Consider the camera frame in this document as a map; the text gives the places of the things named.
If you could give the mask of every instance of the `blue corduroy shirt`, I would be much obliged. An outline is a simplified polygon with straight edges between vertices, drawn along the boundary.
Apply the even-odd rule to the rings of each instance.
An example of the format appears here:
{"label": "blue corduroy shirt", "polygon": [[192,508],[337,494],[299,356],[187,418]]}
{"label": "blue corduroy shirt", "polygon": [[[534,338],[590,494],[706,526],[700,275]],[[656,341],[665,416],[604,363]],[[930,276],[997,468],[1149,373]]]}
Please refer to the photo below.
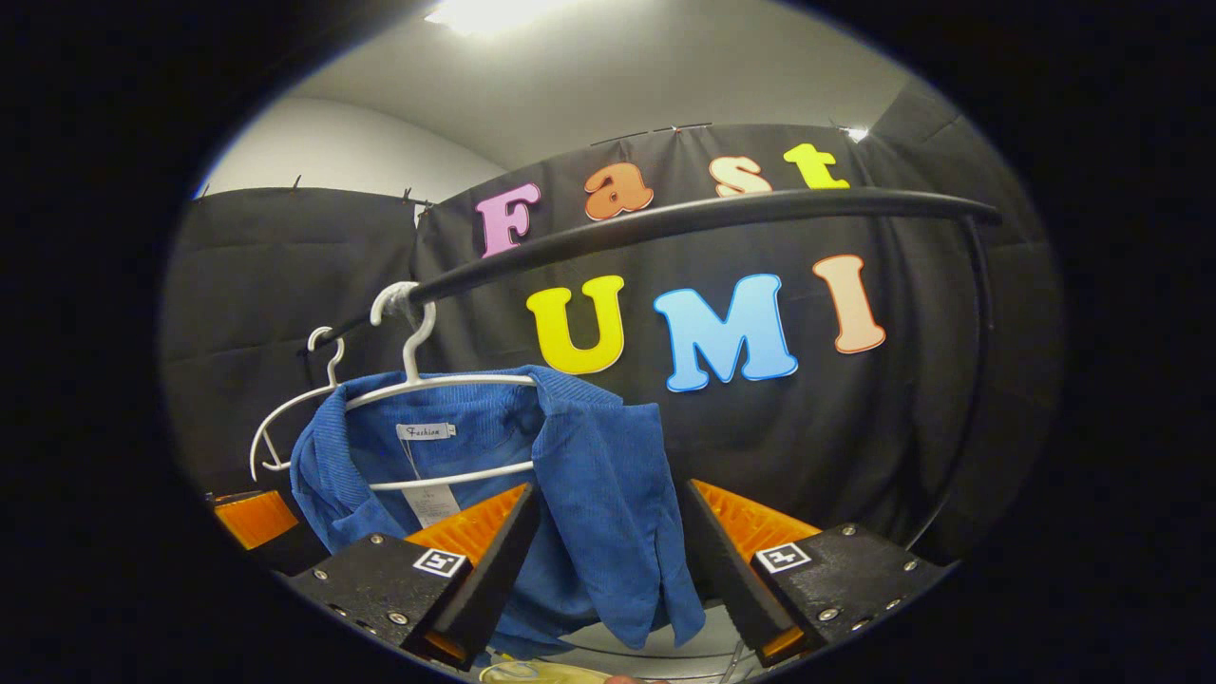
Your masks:
{"label": "blue corduroy shirt", "polygon": [[[437,387],[347,413],[348,400],[405,381],[388,372],[345,382],[325,400],[292,452],[291,483],[326,548],[422,528],[401,492],[368,483],[531,460],[531,471],[450,486],[462,510],[523,482],[547,504],[490,645],[517,658],[561,652],[570,646],[559,637],[598,621],[634,649],[669,621],[677,645],[691,639],[705,616],[685,565],[658,405],[624,405],[542,366],[478,372],[528,375],[536,387]],[[411,441],[411,466],[396,426],[441,422],[456,434]]]}

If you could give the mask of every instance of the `black fabric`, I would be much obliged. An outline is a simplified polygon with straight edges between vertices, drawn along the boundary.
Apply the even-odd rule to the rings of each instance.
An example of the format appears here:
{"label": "black fabric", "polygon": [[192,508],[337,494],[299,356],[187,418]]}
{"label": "black fabric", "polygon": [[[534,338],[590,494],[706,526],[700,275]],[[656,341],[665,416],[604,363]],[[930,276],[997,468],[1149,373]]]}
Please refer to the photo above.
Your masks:
{"label": "black fabric", "polygon": [[299,506],[292,505],[292,509],[299,520],[298,525],[265,544],[249,549],[249,555],[258,562],[287,577],[294,577],[330,557],[330,551],[309,528],[308,521],[299,517]]}
{"label": "black fabric", "polygon": [[[874,184],[941,192],[995,206],[1004,223],[984,232],[992,285],[996,333],[989,348],[989,371],[975,417],[974,441],[958,465],[950,500],[930,528],[922,553],[958,556],[991,528],[1017,495],[1047,436],[1064,372],[1063,284],[1045,226],[1015,172],[1001,153],[945,97],[913,79],[896,96],[858,156]],[[899,219],[912,229],[917,223]],[[940,259],[942,252],[918,252],[917,259]],[[946,268],[966,269],[964,264]],[[918,302],[950,302],[941,277],[913,279]],[[966,316],[918,307],[923,324],[952,330],[953,344],[966,346],[967,331],[942,325]],[[917,439],[923,450],[950,448],[956,419],[936,410],[941,397],[964,396],[970,379],[950,363],[950,346],[923,346],[917,358],[913,398]],[[921,465],[933,478],[939,464]]]}
{"label": "black fabric", "polygon": [[[720,156],[754,159],[776,190],[804,189],[796,166],[783,159],[804,142],[832,153],[833,178],[846,179],[854,187],[931,189],[913,187],[908,180],[917,179],[913,172],[929,157],[914,150],[858,146],[829,128],[711,125],[636,135],[511,172],[432,208],[420,222],[412,270],[424,281],[479,259],[485,246],[483,219],[474,206],[527,183],[540,187],[541,198],[528,207],[529,231],[518,242],[587,224],[582,184],[608,164],[636,164],[654,191],[647,208],[662,207],[716,197],[708,167]],[[936,185],[936,191],[951,192],[945,184]],[[956,186],[951,194],[990,198],[992,192],[984,187]],[[1012,225],[996,240],[1020,245],[1019,236],[1032,229],[1017,213],[1008,220]],[[866,264],[861,277],[876,321],[886,330],[886,341],[876,349],[840,354],[834,348],[835,309],[811,267],[837,254],[857,254]],[[654,298],[691,287],[725,316],[736,282],[758,273],[782,280],[778,307],[798,371],[756,382],[737,372],[728,385],[711,377],[700,391],[668,391],[665,380],[672,372],[669,329],[652,308]],[[421,363],[443,371],[544,364],[535,321],[524,302],[547,287],[573,292],[567,309],[572,341],[590,347],[598,327],[581,286],[608,274],[625,280],[619,293],[625,349],[615,365],[584,379],[626,402],[660,405],[677,481],[697,477],[822,527],[852,520],[896,540],[911,536],[942,488],[976,355],[973,279],[956,224],[794,220],[725,228],[581,257],[440,302],[437,331],[420,349]],[[1035,302],[1025,292],[1006,288],[1000,295],[1012,299],[1003,307]],[[739,363],[745,358],[743,352]],[[1007,503],[1030,455],[1013,458],[1007,478],[973,482],[979,488],[975,495],[987,497],[996,489],[996,499]],[[969,532],[953,534],[973,539]]]}
{"label": "black fabric", "polygon": [[[326,383],[337,346],[308,360],[297,352],[316,327],[366,313],[384,286],[409,280],[413,235],[411,204],[365,192],[236,190],[190,206],[167,268],[158,366],[176,455],[199,487],[275,488],[294,506],[286,470],[259,466],[250,482],[253,433],[280,404]],[[400,368],[405,326],[390,319],[347,335],[338,380]],[[317,405],[270,426],[282,460]],[[259,460],[270,460],[265,444]]]}

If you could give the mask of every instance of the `blue letter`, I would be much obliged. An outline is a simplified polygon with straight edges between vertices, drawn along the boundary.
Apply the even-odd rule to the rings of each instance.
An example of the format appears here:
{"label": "blue letter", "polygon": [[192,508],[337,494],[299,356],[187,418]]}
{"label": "blue letter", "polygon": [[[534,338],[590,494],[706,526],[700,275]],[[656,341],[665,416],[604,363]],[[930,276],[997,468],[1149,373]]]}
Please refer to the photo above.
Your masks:
{"label": "blue letter", "polygon": [[696,290],[672,290],[654,299],[654,310],[668,318],[671,330],[671,360],[675,372],[668,389],[691,392],[709,385],[709,374],[697,365],[697,351],[722,382],[734,377],[743,342],[748,343],[748,363],[743,377],[769,380],[798,370],[798,359],[789,355],[777,312],[781,279],[771,274],[749,275],[734,285],[731,308],[722,321]]}

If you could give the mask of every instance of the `white plastic hanger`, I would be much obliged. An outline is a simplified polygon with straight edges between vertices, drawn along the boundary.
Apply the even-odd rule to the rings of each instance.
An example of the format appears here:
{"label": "white plastic hanger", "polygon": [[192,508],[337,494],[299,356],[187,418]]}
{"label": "white plastic hanger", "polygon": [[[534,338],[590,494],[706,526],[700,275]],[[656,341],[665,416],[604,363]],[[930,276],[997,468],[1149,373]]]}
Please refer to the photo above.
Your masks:
{"label": "white plastic hanger", "polygon": [[[314,330],[313,333],[308,336],[308,351],[311,352],[311,351],[316,349],[316,338],[320,337],[321,333],[328,332],[331,329],[328,326],[321,326],[321,327]],[[266,462],[266,461],[261,461],[261,466],[263,467],[265,467],[266,470],[286,470],[286,469],[291,467],[292,461],[283,462],[283,461],[278,460],[278,453],[275,452],[275,445],[274,445],[274,443],[270,442],[270,433],[266,432],[266,427],[270,425],[271,421],[274,421],[276,417],[278,417],[278,414],[286,411],[287,409],[294,407],[295,404],[298,404],[300,402],[306,402],[306,400],[309,400],[309,399],[314,398],[314,397],[320,397],[322,394],[328,394],[330,392],[333,392],[334,389],[337,389],[338,388],[338,377],[334,375],[333,369],[338,365],[338,361],[342,360],[342,357],[345,353],[347,353],[347,343],[342,340],[342,337],[339,337],[338,338],[338,353],[336,353],[333,355],[333,358],[330,359],[328,365],[325,366],[325,374],[326,374],[326,376],[328,376],[330,383],[326,385],[325,387],[317,387],[316,389],[313,389],[311,392],[305,392],[305,393],[300,394],[299,397],[295,397],[294,399],[288,400],[286,404],[283,404],[283,405],[278,407],[277,409],[270,411],[270,415],[266,416],[266,420],[261,421],[261,425],[258,426],[258,431],[253,433],[253,444],[249,445],[249,476],[253,477],[254,482],[258,481],[258,467],[255,465],[257,460],[258,460],[258,438],[260,437],[261,439],[264,439],[266,442],[266,448],[270,449],[270,458],[275,459],[275,462],[272,462],[272,464]]]}
{"label": "white plastic hanger", "polygon": [[[376,301],[372,303],[371,323],[372,325],[379,325],[382,320],[382,314],[384,307],[395,302],[398,298],[404,297],[406,292],[417,287],[417,282],[394,282],[379,295],[376,296]],[[405,347],[401,349],[401,360],[405,364],[405,382],[398,385],[390,385],[388,387],[382,387],[368,392],[361,397],[356,397],[347,402],[347,410],[358,409],[359,407],[365,407],[372,402],[377,402],[385,397],[395,397],[396,394],[405,394],[407,392],[416,392],[418,389],[429,389],[433,387],[451,387],[454,385],[527,385],[530,387],[536,386],[536,381],[527,375],[449,375],[444,377],[432,377],[429,380],[423,380],[418,375],[418,364],[413,358],[415,351],[418,344],[422,344],[427,337],[430,337],[430,332],[435,329],[435,304],[429,302],[423,307],[422,325],[418,330],[405,341]],[[430,480],[411,480],[407,482],[381,482],[371,484],[371,488],[376,492],[396,490],[396,489],[415,489],[420,487],[433,487],[437,484],[455,484],[457,482],[472,482],[475,480],[485,480],[489,477],[496,477],[500,475],[508,475],[512,472],[522,472],[525,470],[531,470],[533,462],[525,461],[522,464],[513,464],[502,467],[492,467],[489,470],[479,470],[477,472],[466,472],[462,475],[452,475],[449,477],[434,477]]]}

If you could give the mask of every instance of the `yellow letter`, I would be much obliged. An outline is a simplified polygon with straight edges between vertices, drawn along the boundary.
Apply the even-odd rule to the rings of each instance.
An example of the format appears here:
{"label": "yellow letter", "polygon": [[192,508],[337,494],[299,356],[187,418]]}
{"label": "yellow letter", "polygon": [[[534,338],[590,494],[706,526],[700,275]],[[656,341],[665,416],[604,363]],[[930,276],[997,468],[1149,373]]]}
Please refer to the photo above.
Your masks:
{"label": "yellow letter", "polygon": [[719,157],[709,163],[709,175],[720,184],[719,197],[744,192],[772,192],[769,181],[760,178],[760,164],[748,157]]}
{"label": "yellow letter", "polygon": [[828,164],[835,164],[835,157],[827,152],[820,152],[810,142],[803,142],[782,157],[787,162],[798,164],[798,170],[803,173],[803,180],[812,190],[824,190],[828,187],[849,187],[848,180],[837,180],[828,173]]}
{"label": "yellow letter", "polygon": [[828,291],[832,292],[837,320],[840,321],[837,352],[841,354],[873,349],[886,340],[886,331],[874,323],[866,288],[861,285],[862,265],[861,257],[841,254],[822,259],[811,268],[815,275],[828,284]]}
{"label": "yellow letter", "polygon": [[582,293],[596,304],[599,324],[599,342],[590,349],[579,349],[570,342],[570,321],[565,318],[569,290],[552,287],[528,297],[528,309],[536,314],[536,338],[545,363],[570,375],[599,372],[617,363],[625,349],[625,329],[617,299],[617,292],[624,286],[625,280],[619,275],[593,277],[582,285]]}

